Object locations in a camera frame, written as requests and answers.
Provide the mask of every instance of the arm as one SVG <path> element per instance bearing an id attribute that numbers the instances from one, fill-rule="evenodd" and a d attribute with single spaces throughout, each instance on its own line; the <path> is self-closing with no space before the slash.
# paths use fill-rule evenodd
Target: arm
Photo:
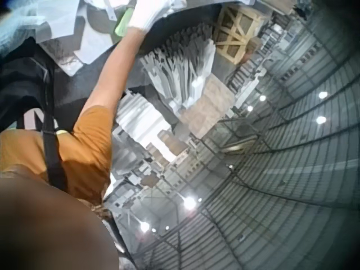
<path id="1" fill-rule="evenodd" d="M 185 0 L 137 0 L 126 36 L 117 45 L 103 67 L 99 80 L 85 103 L 80 116 L 90 107 L 101 105 L 115 115 L 125 90 L 126 81 L 146 33 L 153 24 L 176 8 L 186 6 Z"/>
<path id="2" fill-rule="evenodd" d="M 129 28 L 125 37 L 107 59 L 99 80 L 85 103 L 80 116 L 90 107 L 101 105 L 109 109 L 112 115 L 125 90 L 126 81 L 134 64 L 135 56 L 146 33 L 137 28 Z"/>

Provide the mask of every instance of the skin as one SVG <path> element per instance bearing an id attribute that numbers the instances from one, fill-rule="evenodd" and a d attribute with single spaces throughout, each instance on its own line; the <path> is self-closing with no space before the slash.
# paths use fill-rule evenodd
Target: skin
<path id="1" fill-rule="evenodd" d="M 107 59 L 99 80 L 80 115 L 92 106 L 101 105 L 108 108 L 113 117 L 115 116 L 116 107 L 123 95 L 126 81 L 145 35 L 146 33 L 142 30 L 128 29 L 125 37 Z"/>

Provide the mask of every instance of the green object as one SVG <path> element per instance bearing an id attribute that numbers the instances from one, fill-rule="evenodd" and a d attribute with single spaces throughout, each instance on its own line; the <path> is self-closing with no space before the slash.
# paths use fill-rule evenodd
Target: green object
<path id="1" fill-rule="evenodd" d="M 131 16 L 133 16 L 133 12 L 133 8 L 128 8 L 125 11 L 124 15 L 118 20 L 117 26 L 115 27 L 115 35 L 118 35 L 119 37 L 125 36 Z"/>

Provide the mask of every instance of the white material stack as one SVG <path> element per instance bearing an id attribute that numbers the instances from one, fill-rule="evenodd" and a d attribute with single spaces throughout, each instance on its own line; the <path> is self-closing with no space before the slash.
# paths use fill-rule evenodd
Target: white material stack
<path id="1" fill-rule="evenodd" d="M 156 90 L 178 115 L 201 97 L 214 55 L 212 28 L 200 24 L 177 32 L 141 61 Z"/>
<path id="2" fill-rule="evenodd" d="M 160 131 L 170 130 L 171 126 L 161 113 L 140 94 L 127 95 L 121 100 L 116 115 L 119 124 L 112 133 L 119 134 L 122 130 L 129 134 L 144 149 L 149 144 L 154 145 L 167 161 L 172 162 L 176 156 L 160 140 Z"/>

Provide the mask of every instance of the person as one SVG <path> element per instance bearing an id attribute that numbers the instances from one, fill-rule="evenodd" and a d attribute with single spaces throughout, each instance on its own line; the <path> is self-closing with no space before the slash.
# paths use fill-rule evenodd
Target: person
<path id="1" fill-rule="evenodd" d="M 98 210 L 102 205 L 103 195 L 110 184 L 111 129 L 127 77 L 146 33 L 157 19 L 173 11 L 174 2 L 178 1 L 137 1 L 127 33 L 107 59 L 98 82 L 75 123 L 73 132 L 62 132 L 57 135 L 58 154 L 66 174 L 66 193 L 80 200 L 93 211 Z M 17 194 L 15 191 L 21 186 L 29 186 L 26 189 L 21 188 L 22 191 L 18 192 L 25 200 L 27 196 L 37 198 L 40 190 L 49 190 L 37 185 L 49 184 L 42 134 L 32 130 L 2 132 L 0 174 L 0 182 L 3 183 L 0 186 L 2 194 Z M 12 185 L 8 179 L 14 179 L 13 182 L 18 184 Z M 36 184 L 37 187 L 30 188 L 31 183 Z M 26 190 L 36 191 L 30 196 L 26 194 Z M 7 205 L 6 197 L 2 198 L 5 200 L 2 205 Z M 48 206 L 49 198 L 44 201 Z M 29 204 L 28 208 L 31 208 L 32 201 L 26 199 L 26 202 Z M 62 207 L 54 213 L 70 211 L 69 208 Z"/>

